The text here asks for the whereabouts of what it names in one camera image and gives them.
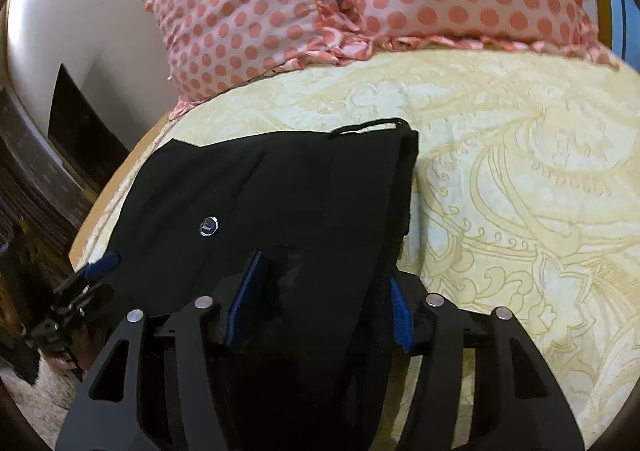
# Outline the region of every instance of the silver screw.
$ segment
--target silver screw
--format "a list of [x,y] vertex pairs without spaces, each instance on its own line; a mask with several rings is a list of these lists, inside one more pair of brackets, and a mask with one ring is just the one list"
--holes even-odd
[[498,317],[498,319],[508,321],[513,317],[513,312],[505,306],[499,306],[497,309],[495,309],[495,315]]
[[139,308],[137,308],[127,314],[127,321],[129,321],[130,323],[137,323],[143,317],[145,317],[145,313],[142,312],[142,310],[140,310]]
[[200,296],[194,304],[196,308],[209,308],[213,305],[213,298],[210,296]]
[[439,307],[444,305],[444,298],[440,294],[435,294],[435,293],[427,294],[426,300],[427,300],[427,305],[429,306]]

